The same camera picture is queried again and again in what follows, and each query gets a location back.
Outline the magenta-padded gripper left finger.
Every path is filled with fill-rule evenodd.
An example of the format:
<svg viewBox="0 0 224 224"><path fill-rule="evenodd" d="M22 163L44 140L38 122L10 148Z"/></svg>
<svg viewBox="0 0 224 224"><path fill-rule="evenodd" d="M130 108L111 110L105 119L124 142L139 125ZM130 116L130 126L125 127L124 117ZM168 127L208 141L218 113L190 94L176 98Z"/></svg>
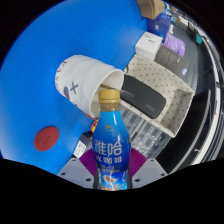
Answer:
<svg viewBox="0 0 224 224"><path fill-rule="evenodd" d="M72 156L58 176L81 187L96 189L98 171L93 150L87 150L80 158Z"/></svg>

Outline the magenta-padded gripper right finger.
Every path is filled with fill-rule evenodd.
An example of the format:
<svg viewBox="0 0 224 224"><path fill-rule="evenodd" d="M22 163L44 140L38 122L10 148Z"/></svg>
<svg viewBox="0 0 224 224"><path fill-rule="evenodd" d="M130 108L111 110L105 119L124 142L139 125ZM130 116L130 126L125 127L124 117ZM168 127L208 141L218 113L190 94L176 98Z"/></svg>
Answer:
<svg viewBox="0 0 224 224"><path fill-rule="evenodd" d="M128 177L129 189L141 188L166 175L167 172L155 158L147 159L136 149L131 149Z"/></svg>

